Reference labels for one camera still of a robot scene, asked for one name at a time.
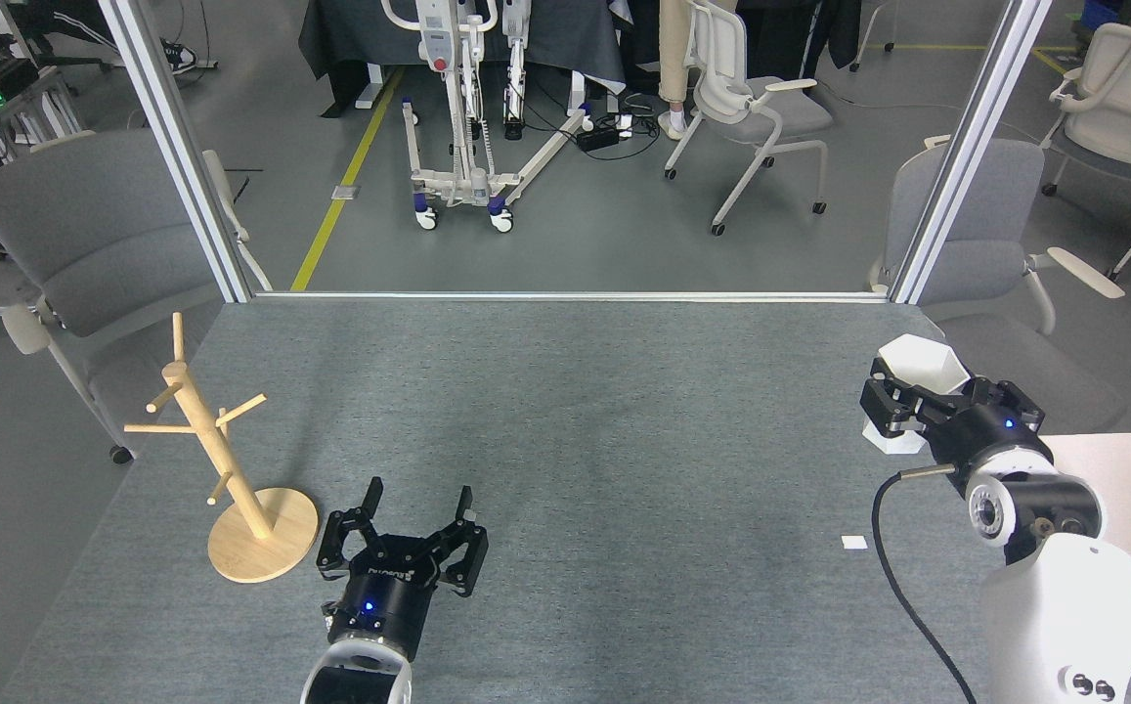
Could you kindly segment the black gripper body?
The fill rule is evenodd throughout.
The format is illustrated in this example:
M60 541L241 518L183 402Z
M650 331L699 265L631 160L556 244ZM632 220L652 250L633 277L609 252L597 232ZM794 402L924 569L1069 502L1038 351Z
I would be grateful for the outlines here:
M382 638L413 661L439 578L440 567L431 558L414 564L394 558L382 565L366 555L352 557L349 584L329 606L327 639Z
M1034 450L1044 460L1054 455L1037 431L1046 417L1030 404L943 405L924 401L922 437L933 460L955 467L955 477L966 480L985 460L1003 450Z

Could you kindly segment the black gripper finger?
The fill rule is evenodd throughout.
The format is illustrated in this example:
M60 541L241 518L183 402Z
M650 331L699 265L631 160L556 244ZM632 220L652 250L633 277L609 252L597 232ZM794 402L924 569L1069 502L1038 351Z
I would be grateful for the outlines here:
M458 596L472 596L474 593L489 541L486 529L476 524L476 513L470 508L472 500L474 496L470 486L461 486L454 522L426 538L425 555L428 561L434 566L434 575L428 579L431 589L435 589L435 585L443 581L454 587ZM444 558L449 558L461 547L465 552L458 561L444 566Z
M972 407L988 409L1008 428L1021 426L1039 431L1046 419L1046 412L1011 380L972 377L966 383L966 396Z
M861 388L861 409L879 435L895 438L905 431L922 433L946 423L962 410L962 395L934 392L923 384L896 377L882 357L874 357Z
M385 544L373 527L374 513L383 492L381 477L373 477L363 503L346 510L335 509L328 514L318 551L318 570L323 579L342 579L349 572L349 558L343 556L343 546L352 530L360 532L368 548L373 548L375 558L385 557Z

